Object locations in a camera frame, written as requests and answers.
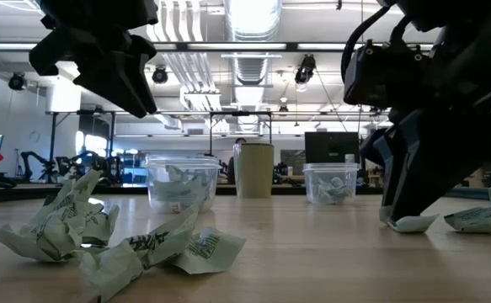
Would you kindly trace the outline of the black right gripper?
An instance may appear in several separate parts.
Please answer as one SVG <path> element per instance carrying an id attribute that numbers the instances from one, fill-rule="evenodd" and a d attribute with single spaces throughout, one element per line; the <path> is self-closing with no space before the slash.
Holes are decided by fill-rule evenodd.
<path id="1" fill-rule="evenodd" d="M 366 160 L 384 168 L 382 204 L 392 222 L 421 215 L 491 158 L 491 111 L 416 110 L 466 107 L 491 92 L 491 3 L 401 3 L 399 8 L 404 16 L 391 45 L 404 43 L 408 24 L 440 34 L 427 53 L 423 91 L 391 107 L 390 121 L 400 123 L 374 131 L 360 145 Z"/>

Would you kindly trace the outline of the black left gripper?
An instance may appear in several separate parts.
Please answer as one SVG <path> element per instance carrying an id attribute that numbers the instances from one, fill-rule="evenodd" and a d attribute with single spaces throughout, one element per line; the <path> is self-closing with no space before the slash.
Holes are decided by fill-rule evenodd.
<path id="1" fill-rule="evenodd" d="M 132 29 L 158 22 L 153 0 L 35 0 L 50 33 L 29 52 L 41 76 L 58 74 L 59 61 L 73 61 L 74 83 L 136 117 L 154 114 L 144 67 L 156 50 Z"/>

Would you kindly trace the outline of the black monitor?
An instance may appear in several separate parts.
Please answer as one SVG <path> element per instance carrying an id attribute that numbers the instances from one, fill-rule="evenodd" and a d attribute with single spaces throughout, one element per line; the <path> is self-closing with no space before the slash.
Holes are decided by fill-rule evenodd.
<path id="1" fill-rule="evenodd" d="M 347 155 L 360 161 L 357 132 L 306 132 L 306 163 L 346 162 Z"/>

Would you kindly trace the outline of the clear plastic container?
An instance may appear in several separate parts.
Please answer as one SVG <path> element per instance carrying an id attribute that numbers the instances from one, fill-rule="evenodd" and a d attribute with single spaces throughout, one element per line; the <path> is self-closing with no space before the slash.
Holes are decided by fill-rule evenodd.
<path id="1" fill-rule="evenodd" d="M 354 200 L 356 163 L 307 163 L 303 169 L 307 201 L 315 205 L 340 205 Z"/>
<path id="2" fill-rule="evenodd" d="M 191 205 L 207 212 L 215 202 L 220 168 L 214 157 L 148 155 L 149 205 L 158 213 L 180 213 Z"/>

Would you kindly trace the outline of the person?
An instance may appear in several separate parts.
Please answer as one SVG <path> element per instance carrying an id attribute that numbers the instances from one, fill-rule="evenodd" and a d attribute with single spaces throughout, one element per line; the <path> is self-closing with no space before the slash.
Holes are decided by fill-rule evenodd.
<path id="1" fill-rule="evenodd" d="M 246 143 L 246 140 L 244 138 L 237 138 L 235 140 L 235 144 L 243 144 Z M 228 170 L 227 170 L 227 182 L 229 184 L 235 184 L 235 167 L 234 167 L 234 157 L 230 157 L 229 163 L 228 163 Z"/>

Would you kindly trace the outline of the tan paper cup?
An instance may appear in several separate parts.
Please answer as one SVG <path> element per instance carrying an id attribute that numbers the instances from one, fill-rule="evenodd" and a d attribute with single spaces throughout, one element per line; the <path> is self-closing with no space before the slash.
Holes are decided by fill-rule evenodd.
<path id="1" fill-rule="evenodd" d="M 234 176 L 240 199 L 268 199 L 274 172 L 274 146 L 241 143 L 233 147 Z"/>

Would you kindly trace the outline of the overhead crossbar with light strips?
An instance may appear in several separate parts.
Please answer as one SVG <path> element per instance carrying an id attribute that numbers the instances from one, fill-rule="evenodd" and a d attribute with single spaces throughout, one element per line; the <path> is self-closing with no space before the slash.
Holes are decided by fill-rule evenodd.
<path id="1" fill-rule="evenodd" d="M 342 52 L 345 43 L 297 43 L 297 42 L 153 42 L 160 52 Z M 33 42 L 0 42 L 0 51 L 28 52 L 37 44 Z"/>

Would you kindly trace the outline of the black background rig frame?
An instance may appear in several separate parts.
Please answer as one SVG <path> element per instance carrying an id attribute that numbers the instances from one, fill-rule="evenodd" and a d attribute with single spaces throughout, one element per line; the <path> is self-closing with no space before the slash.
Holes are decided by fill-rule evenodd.
<path id="1" fill-rule="evenodd" d="M 114 156 L 116 113 L 96 109 L 50 111 L 51 138 L 47 181 L 80 178 L 90 169 L 101 172 L 99 184 L 121 182 L 121 160 Z"/>
<path id="2" fill-rule="evenodd" d="M 231 115 L 233 117 L 247 117 L 247 116 L 267 116 L 269 118 L 269 143 L 273 143 L 273 136 L 272 136 L 272 123 L 273 123 L 273 115 L 274 113 L 271 111 L 245 111 L 245 110 L 235 110 L 235 111 L 210 111 L 208 113 L 209 115 L 209 151 L 205 154 L 206 156 L 212 157 L 213 154 L 213 132 L 212 129 L 216 123 L 213 123 L 213 117 L 214 116 L 220 116 L 221 118 L 225 118 L 227 115 Z"/>

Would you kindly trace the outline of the silver ventilation duct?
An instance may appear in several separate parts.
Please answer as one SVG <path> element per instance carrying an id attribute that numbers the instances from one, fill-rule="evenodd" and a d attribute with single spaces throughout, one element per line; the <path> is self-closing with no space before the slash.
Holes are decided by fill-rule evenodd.
<path id="1" fill-rule="evenodd" d="M 228 39 L 273 42 L 277 39 L 282 0 L 224 0 Z M 235 53 L 233 100 L 242 111 L 259 111 L 270 59 L 266 53 Z"/>

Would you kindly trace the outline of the black aluminium table frame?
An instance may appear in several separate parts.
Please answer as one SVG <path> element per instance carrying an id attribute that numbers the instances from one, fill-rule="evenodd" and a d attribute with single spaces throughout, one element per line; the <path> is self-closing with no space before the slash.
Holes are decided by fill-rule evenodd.
<path id="1" fill-rule="evenodd" d="M 56 195 L 61 187 L 56 184 L 20 184 L 13 189 L 0 189 L 0 202 L 44 199 L 49 195 Z M 381 188 L 357 188 L 356 195 L 382 195 Z M 232 185 L 221 185 L 216 188 L 216 195 L 236 195 L 236 189 Z M 272 195 L 305 195 L 304 188 L 287 185 L 275 185 L 271 190 Z M 93 194 L 107 195 L 147 195 L 146 187 L 123 186 L 96 186 Z M 451 189 L 445 197 L 462 199 L 488 199 L 488 189 L 458 187 Z"/>

